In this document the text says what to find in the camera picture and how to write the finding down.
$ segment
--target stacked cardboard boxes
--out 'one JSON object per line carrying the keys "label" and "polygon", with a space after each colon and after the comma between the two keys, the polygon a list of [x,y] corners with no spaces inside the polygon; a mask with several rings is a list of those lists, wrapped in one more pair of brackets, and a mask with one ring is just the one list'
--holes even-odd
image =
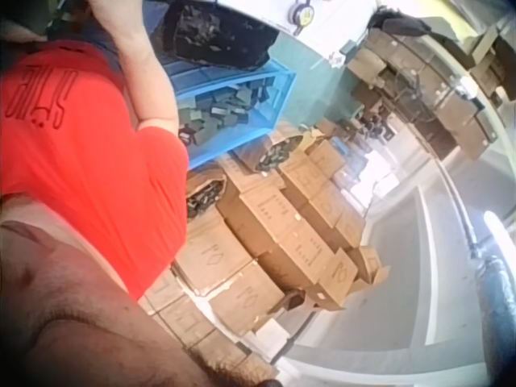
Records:
{"label": "stacked cardboard boxes", "polygon": [[237,336],[249,332],[284,294],[254,262],[216,209],[189,224],[174,270],[193,293],[209,301]]}
{"label": "stacked cardboard boxes", "polygon": [[167,333],[187,348],[215,329],[184,293],[170,269],[161,274],[139,304]]}
{"label": "stacked cardboard boxes", "polygon": [[342,154],[323,141],[310,156],[296,153],[279,168],[285,180],[281,192],[333,252],[358,248],[365,227],[362,215],[330,181],[345,164]]}
{"label": "stacked cardboard boxes", "polygon": [[[192,221],[189,232],[189,243],[181,252],[181,269],[175,270],[194,293],[214,293],[209,303],[215,315],[231,331],[243,335],[267,315],[283,298],[283,293],[260,266],[251,261],[229,230],[224,229],[222,217],[216,210]],[[214,239],[214,233],[221,238]],[[215,250],[215,255],[220,253],[217,258],[212,254]],[[235,256],[228,257],[230,252],[235,252]],[[234,267],[239,269],[229,276]],[[197,276],[194,268],[205,276]],[[218,286],[227,276],[229,279]],[[165,270],[139,304],[174,340],[203,358],[209,366],[225,368],[254,383],[276,377],[277,370],[273,366],[216,329],[170,269]]]}
{"label": "stacked cardboard boxes", "polygon": [[281,171],[282,191],[268,183],[237,195],[227,193],[218,208],[276,284],[303,288],[317,283],[333,253],[296,206],[314,196],[325,179],[303,153],[294,153]]}

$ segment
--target person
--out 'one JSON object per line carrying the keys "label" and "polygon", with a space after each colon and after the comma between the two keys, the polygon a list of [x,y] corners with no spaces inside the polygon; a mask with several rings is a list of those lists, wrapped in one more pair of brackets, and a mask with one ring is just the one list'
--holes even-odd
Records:
{"label": "person", "polygon": [[89,4],[122,74],[67,40],[2,74],[2,385],[248,385],[136,303],[185,241],[188,156],[142,0]]}

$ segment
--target cardboard box flap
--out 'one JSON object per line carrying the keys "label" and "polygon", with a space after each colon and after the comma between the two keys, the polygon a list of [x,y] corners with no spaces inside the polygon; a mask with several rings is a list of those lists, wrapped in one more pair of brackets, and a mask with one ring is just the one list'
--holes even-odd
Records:
{"label": "cardboard box flap", "polygon": [[372,280],[373,285],[379,285],[389,278],[390,274],[390,266],[385,266],[383,268],[378,269],[376,276],[374,276],[374,280]]}
{"label": "cardboard box flap", "polygon": [[175,269],[197,295],[206,296],[251,261],[226,224],[218,223],[188,238]]}
{"label": "cardboard box flap", "polygon": [[368,284],[372,284],[374,277],[381,267],[377,250],[371,246],[361,246],[351,250],[348,255],[358,268],[360,278]]}
{"label": "cardboard box flap", "polygon": [[208,186],[212,181],[221,181],[224,184],[224,187],[226,185],[226,175],[224,174],[223,169],[214,161],[203,164],[199,168],[189,171],[186,178],[186,196],[189,198],[196,194]]}

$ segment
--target cardboard box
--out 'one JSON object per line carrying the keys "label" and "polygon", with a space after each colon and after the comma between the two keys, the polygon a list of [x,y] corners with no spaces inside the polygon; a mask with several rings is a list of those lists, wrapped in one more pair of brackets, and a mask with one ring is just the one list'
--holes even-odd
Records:
{"label": "cardboard box", "polygon": [[226,213],[226,223],[256,257],[272,248],[301,219],[296,209],[272,186],[239,195]]}
{"label": "cardboard box", "polygon": [[346,164],[346,159],[329,141],[322,141],[309,154],[310,160],[317,166],[326,179],[331,179],[335,173]]}
{"label": "cardboard box", "polygon": [[326,137],[344,134],[344,129],[340,125],[326,118],[321,119],[316,123],[315,127],[317,127]]}
{"label": "cardboard box", "polygon": [[252,353],[239,364],[235,373],[249,380],[252,385],[258,385],[263,381],[276,379],[279,371],[257,354]]}
{"label": "cardboard box", "polygon": [[252,330],[284,296],[256,262],[243,268],[223,288],[210,305],[220,321],[239,337]]}
{"label": "cardboard box", "polygon": [[398,45],[399,42],[397,42],[391,35],[384,33],[378,28],[372,28],[365,41],[365,47],[384,60],[389,60],[390,57],[394,55]]}
{"label": "cardboard box", "polygon": [[245,360],[245,353],[219,331],[211,332],[192,348],[204,361],[214,368],[232,370]]}
{"label": "cardboard box", "polygon": [[478,160],[490,142],[476,118],[451,131],[451,135],[471,160]]}
{"label": "cardboard box", "polygon": [[361,48],[347,68],[368,85],[381,86],[379,75],[386,66],[387,64],[377,54],[368,48]]}
{"label": "cardboard box", "polygon": [[358,248],[364,233],[365,220],[355,207],[346,202],[342,215],[334,229],[323,235],[324,241],[333,252]]}
{"label": "cardboard box", "polygon": [[447,131],[453,132],[467,124],[478,113],[478,107],[472,101],[462,99],[455,91],[445,97],[435,113]]}
{"label": "cardboard box", "polygon": [[183,295],[183,289],[169,268],[145,292],[145,297],[155,311],[162,310]]}
{"label": "cardboard box", "polygon": [[319,306],[326,310],[343,309],[344,300],[358,273],[358,268],[342,250],[330,260],[317,285],[306,292]]}
{"label": "cardboard box", "polygon": [[396,52],[388,59],[388,62],[396,70],[404,73],[420,73],[427,65],[403,44],[398,45]]}
{"label": "cardboard box", "polygon": [[378,251],[372,246],[360,246],[351,250],[348,255],[358,268],[359,277],[366,283],[372,284],[372,280],[381,268]]}
{"label": "cardboard box", "polygon": [[409,50],[411,50],[426,63],[429,63],[435,56],[435,52],[426,44],[424,44],[420,38],[407,36],[403,40],[403,45],[407,46]]}
{"label": "cardboard box", "polygon": [[422,100],[428,106],[437,106],[449,93],[450,86],[432,67],[427,66],[420,74],[421,88],[424,90]]}
{"label": "cardboard box", "polygon": [[327,181],[321,190],[301,207],[299,214],[319,235],[323,235],[337,224],[346,205],[346,199],[339,189],[331,181]]}
{"label": "cardboard box", "polygon": [[357,276],[352,284],[352,287],[349,289],[349,294],[361,292],[362,290],[369,289],[373,286],[381,284],[382,282],[385,282],[387,278],[389,278],[389,273],[390,266],[379,268],[377,273],[373,276],[372,284],[368,284],[362,278]]}
{"label": "cardboard box", "polygon": [[215,329],[189,296],[184,296],[167,306],[159,315],[187,348],[207,337]]}
{"label": "cardboard box", "polygon": [[231,212],[233,201],[240,195],[267,185],[278,189],[285,188],[285,184],[276,171],[254,173],[237,157],[225,154],[217,159],[218,164],[227,175],[227,187],[217,208],[222,216]]}
{"label": "cardboard box", "polygon": [[221,218],[203,232],[189,235],[176,256],[174,269],[195,294],[204,297],[251,260]]}
{"label": "cardboard box", "polygon": [[258,258],[258,263],[283,290],[315,285],[333,252],[306,220]]}
{"label": "cardboard box", "polygon": [[285,182],[285,188],[281,192],[296,209],[313,198],[327,180],[302,153],[296,153],[278,168]]}

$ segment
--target hand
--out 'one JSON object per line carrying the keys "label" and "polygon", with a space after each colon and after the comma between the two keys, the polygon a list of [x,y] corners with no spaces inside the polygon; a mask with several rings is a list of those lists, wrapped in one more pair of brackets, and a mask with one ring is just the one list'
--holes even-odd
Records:
{"label": "hand", "polygon": [[147,35],[142,0],[89,0],[89,5],[115,43]]}

